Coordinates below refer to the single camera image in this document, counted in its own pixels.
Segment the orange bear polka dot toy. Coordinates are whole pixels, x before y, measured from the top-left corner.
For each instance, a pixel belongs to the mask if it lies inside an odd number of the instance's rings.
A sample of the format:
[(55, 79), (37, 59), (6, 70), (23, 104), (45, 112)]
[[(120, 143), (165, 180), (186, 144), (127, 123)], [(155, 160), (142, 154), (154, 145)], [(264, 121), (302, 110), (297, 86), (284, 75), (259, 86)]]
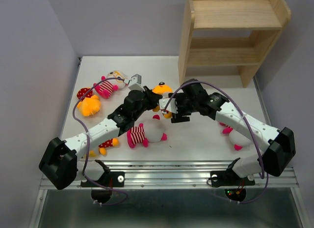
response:
[[(172, 88), (166, 85), (164, 82), (160, 82), (157, 86), (152, 89), (153, 93), (162, 95), (163, 98), (168, 98), (169, 93), (172, 93)], [(153, 112), (161, 111), (164, 118), (169, 119), (172, 117), (172, 113), (169, 111), (162, 111), (159, 106), (153, 109)]]

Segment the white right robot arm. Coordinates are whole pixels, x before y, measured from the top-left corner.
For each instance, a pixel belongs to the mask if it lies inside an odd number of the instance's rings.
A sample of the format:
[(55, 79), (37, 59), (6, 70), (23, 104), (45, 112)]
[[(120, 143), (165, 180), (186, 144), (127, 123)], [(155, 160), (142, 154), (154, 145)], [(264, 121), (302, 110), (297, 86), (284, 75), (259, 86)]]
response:
[(191, 79), (169, 95), (165, 109), (172, 112), (173, 123), (189, 121), (192, 113), (223, 123), (251, 140), (256, 154), (237, 158), (215, 179), (237, 184), (243, 178), (265, 173), (280, 176), (296, 154), (294, 133), (284, 127), (277, 129), (243, 112), (237, 103), (221, 89), (208, 94), (204, 82)]

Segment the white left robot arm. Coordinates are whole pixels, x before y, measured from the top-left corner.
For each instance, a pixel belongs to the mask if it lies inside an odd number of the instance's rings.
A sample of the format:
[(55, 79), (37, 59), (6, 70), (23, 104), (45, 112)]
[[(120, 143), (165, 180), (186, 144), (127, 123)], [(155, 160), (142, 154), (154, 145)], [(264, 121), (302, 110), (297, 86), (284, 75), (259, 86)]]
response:
[(39, 163), (40, 171), (56, 189), (62, 190), (75, 180), (90, 178), (97, 185), (103, 186), (109, 181), (109, 173), (103, 163), (92, 162), (86, 174), (84, 165), (78, 165), (88, 151), (101, 143), (126, 133), (145, 112), (158, 106), (162, 95), (154, 93), (146, 86), (143, 90), (131, 90), (124, 102), (103, 121), (85, 132), (71, 138), (52, 139)]

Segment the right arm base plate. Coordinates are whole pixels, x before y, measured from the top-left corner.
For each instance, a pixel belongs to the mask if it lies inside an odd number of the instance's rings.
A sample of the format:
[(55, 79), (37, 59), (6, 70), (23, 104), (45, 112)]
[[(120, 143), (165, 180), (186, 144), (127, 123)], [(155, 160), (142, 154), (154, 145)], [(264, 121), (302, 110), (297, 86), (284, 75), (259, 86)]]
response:
[(207, 184), (218, 188), (221, 186), (254, 186), (255, 181), (249, 180), (247, 177), (240, 178), (233, 171), (211, 171)]

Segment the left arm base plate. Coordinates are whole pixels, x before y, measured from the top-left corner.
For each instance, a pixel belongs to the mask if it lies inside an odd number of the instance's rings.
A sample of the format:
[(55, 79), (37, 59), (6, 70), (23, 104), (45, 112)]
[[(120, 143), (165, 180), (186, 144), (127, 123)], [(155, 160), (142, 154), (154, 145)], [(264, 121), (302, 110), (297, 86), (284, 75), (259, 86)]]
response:
[(111, 171), (111, 172), (104, 172), (103, 175), (96, 181), (98, 185), (92, 183), (90, 181), (81, 182), (80, 186), (83, 188), (93, 188), (93, 187), (117, 187), (122, 188), (124, 187), (125, 181), (125, 172), (124, 171)]

